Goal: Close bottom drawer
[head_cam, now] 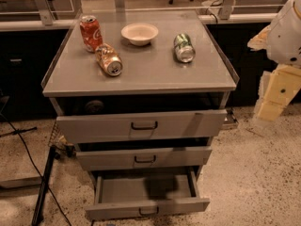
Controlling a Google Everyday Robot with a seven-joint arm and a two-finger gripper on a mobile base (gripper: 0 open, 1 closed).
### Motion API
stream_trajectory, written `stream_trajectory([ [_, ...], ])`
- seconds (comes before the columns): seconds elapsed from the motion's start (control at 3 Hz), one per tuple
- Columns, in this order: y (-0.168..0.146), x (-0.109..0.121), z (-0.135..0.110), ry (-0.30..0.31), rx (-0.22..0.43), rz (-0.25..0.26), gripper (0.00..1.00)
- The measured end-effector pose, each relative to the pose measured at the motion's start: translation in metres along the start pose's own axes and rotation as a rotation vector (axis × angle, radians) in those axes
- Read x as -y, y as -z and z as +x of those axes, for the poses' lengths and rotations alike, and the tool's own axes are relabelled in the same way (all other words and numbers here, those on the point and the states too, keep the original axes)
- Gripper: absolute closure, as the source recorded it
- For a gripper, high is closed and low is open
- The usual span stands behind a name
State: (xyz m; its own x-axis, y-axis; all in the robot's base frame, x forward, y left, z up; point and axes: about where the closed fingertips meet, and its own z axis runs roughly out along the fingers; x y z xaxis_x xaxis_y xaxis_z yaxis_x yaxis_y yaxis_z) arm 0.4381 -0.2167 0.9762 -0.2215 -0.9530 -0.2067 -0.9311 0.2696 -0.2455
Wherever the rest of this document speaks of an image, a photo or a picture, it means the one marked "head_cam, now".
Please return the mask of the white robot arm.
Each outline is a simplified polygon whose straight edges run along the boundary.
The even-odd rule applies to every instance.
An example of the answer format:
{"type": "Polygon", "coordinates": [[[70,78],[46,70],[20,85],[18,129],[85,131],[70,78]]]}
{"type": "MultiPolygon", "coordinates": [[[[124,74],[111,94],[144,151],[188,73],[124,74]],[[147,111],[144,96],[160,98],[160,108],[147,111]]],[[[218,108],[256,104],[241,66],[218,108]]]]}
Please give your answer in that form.
{"type": "Polygon", "coordinates": [[[254,109],[256,121],[275,121],[301,89],[301,0],[288,0],[247,46],[254,51],[264,49],[277,64],[261,76],[254,109]]]}

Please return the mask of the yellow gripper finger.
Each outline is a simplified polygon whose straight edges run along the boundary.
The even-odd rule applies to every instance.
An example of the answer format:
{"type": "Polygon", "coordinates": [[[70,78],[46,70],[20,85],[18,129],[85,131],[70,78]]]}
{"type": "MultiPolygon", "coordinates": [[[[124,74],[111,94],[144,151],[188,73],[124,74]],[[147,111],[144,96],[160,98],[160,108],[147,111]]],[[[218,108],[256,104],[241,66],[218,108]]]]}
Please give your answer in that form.
{"type": "Polygon", "coordinates": [[[259,51],[267,48],[267,37],[270,32],[270,26],[266,26],[256,36],[249,40],[247,47],[253,51],[259,51]]]}
{"type": "Polygon", "coordinates": [[[275,121],[301,89],[301,68],[278,64],[272,72],[261,76],[254,118],[275,121]]]}

